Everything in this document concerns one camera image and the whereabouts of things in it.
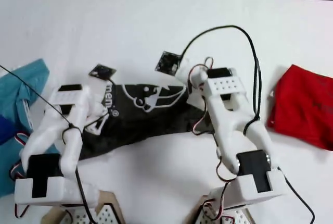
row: red cloth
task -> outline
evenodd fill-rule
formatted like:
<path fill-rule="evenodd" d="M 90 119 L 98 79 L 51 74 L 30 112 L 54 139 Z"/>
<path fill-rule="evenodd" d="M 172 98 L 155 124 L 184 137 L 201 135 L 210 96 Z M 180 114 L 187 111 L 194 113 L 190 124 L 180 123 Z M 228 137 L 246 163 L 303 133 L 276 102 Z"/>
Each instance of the red cloth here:
<path fill-rule="evenodd" d="M 292 65 L 274 90 L 267 125 L 333 151 L 333 79 Z"/>

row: teal fabric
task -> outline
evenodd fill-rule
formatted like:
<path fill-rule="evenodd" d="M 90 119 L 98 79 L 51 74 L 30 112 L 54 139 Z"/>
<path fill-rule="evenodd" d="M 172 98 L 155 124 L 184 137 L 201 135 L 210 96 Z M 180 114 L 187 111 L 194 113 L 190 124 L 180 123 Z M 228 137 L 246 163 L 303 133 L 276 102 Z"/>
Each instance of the teal fabric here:
<path fill-rule="evenodd" d="M 16 69 L 13 73 L 33 87 L 38 94 L 42 93 L 49 75 L 42 59 Z M 0 115 L 11 120 L 18 131 L 29 134 L 33 131 L 24 105 L 31 106 L 37 98 L 33 91 L 13 75 L 6 74 L 0 78 Z M 9 177 L 9 170 L 20 159 L 19 152 L 22 148 L 23 146 L 14 138 L 0 145 L 0 197 L 14 191 L 15 185 Z M 58 153 L 58 151 L 52 146 L 48 153 Z"/>

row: black cloth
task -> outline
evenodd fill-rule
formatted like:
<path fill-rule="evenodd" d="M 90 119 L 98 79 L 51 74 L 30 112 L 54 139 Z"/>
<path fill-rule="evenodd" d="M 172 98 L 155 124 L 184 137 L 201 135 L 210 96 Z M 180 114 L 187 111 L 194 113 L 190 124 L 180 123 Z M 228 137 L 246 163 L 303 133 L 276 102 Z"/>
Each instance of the black cloth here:
<path fill-rule="evenodd" d="M 187 104 L 187 99 L 188 91 L 182 86 L 162 88 L 136 84 L 117 85 L 114 89 L 110 85 L 104 101 L 110 117 L 100 135 L 83 132 L 80 159 L 102 155 L 152 136 L 191 131 L 203 111 Z M 211 130 L 211 126 L 203 121 L 197 130 Z"/>

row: blue cloth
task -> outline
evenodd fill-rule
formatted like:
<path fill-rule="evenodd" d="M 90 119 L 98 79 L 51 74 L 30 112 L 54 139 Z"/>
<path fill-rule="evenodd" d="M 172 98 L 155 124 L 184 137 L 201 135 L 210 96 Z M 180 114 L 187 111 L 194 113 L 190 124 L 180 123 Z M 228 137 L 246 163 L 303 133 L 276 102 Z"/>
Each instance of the blue cloth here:
<path fill-rule="evenodd" d="M 38 94 L 41 94 L 49 75 L 42 59 L 16 69 L 13 73 L 33 87 Z M 0 78 L 0 115 L 12 121 L 18 131 L 28 134 L 33 131 L 28 108 L 37 98 L 33 91 L 13 75 L 8 73 Z M 19 152 L 22 148 L 23 145 L 15 138 L 0 145 L 0 197 L 14 191 L 15 185 L 9 177 L 9 170 L 20 159 Z M 54 145 L 47 152 L 58 153 Z"/>
<path fill-rule="evenodd" d="M 7 142 L 17 132 L 12 121 L 0 115 L 0 145 Z"/>

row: white tabletop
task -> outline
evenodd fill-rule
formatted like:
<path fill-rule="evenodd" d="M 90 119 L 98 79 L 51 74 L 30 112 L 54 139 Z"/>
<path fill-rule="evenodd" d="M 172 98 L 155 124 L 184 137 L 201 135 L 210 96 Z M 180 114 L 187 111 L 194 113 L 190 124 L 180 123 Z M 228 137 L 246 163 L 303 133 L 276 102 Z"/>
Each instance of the white tabletop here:
<path fill-rule="evenodd" d="M 82 82 L 102 63 L 116 83 L 176 83 L 154 68 L 163 51 L 181 53 L 192 37 L 224 24 L 252 37 L 266 96 L 291 65 L 333 76 L 333 2 L 312 0 L 0 0 L 0 59 L 7 67 L 43 58 L 54 85 Z M 212 56 L 216 67 L 235 67 L 252 93 L 253 58 L 236 30 L 212 32 L 187 53 L 192 63 Z M 33 107 L 38 124 L 44 104 Z M 271 133 L 280 164 L 301 196 L 327 223 L 332 204 L 333 154 Z M 83 181 L 114 191 L 127 223 L 181 223 L 202 194 L 221 186 L 211 136 L 173 134 L 123 146 L 80 164 Z M 4 223 L 14 223 L 12 195 L 0 200 Z M 47 207 L 32 207 L 17 223 L 38 223 Z M 250 208 L 257 223 L 309 223 L 290 192 Z"/>

